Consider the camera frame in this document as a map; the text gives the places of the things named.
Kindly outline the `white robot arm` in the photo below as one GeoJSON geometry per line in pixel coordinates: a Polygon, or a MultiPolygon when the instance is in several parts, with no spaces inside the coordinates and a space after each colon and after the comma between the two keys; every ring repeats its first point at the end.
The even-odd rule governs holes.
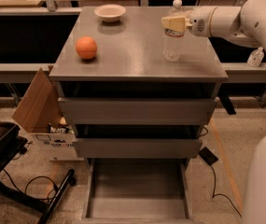
{"type": "MultiPolygon", "coordinates": [[[[247,0],[240,7],[197,7],[165,16],[161,24],[170,34],[190,31],[266,52],[266,0],[247,0]]],[[[266,224],[266,135],[256,145],[248,168],[241,224],[266,224]]]]}

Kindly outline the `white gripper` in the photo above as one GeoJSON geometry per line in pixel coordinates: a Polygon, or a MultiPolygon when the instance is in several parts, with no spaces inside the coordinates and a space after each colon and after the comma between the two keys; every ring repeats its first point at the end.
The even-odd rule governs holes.
{"type": "Polygon", "coordinates": [[[182,10],[175,16],[161,18],[161,25],[168,30],[204,37],[229,37],[240,29],[240,7],[199,7],[182,10]]]}

